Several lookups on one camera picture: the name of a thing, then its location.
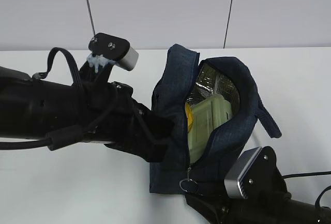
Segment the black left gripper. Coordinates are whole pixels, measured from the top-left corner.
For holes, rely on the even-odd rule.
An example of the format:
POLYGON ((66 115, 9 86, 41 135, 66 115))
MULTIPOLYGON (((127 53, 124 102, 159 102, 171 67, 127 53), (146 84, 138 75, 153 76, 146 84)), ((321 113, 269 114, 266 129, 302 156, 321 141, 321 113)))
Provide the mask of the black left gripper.
POLYGON ((83 142, 104 144, 147 162, 162 162, 166 146, 162 142, 154 143, 155 138, 169 137, 174 122, 137 102, 132 97, 131 86, 112 82, 108 87, 116 90, 117 95, 112 98, 114 102, 101 110, 106 115, 84 135, 83 142))

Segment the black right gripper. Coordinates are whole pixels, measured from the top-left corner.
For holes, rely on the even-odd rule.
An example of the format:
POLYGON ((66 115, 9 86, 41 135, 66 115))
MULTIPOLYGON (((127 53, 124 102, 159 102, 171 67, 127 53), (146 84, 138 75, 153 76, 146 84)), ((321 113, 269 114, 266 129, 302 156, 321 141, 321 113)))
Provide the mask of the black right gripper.
POLYGON ((239 180, 191 181, 185 199, 209 223, 259 222, 259 209, 239 180))

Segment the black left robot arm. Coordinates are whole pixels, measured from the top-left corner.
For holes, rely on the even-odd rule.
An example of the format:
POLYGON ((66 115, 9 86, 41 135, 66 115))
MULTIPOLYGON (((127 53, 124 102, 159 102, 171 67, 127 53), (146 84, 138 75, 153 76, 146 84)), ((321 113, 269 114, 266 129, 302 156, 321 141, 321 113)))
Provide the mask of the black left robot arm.
POLYGON ((147 162, 161 162, 174 123, 133 99, 119 82, 74 86, 36 80, 1 68, 1 137, 47 139, 54 151, 79 142, 102 143, 147 162))

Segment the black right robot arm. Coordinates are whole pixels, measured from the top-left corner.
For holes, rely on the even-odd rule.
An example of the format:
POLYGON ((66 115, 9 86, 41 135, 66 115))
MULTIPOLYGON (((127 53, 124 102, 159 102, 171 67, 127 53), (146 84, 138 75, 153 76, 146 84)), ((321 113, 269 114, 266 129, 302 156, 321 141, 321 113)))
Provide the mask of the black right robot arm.
POLYGON ((330 208, 295 201, 273 160, 237 161, 216 193, 187 193, 186 202, 210 223, 330 223, 330 208))

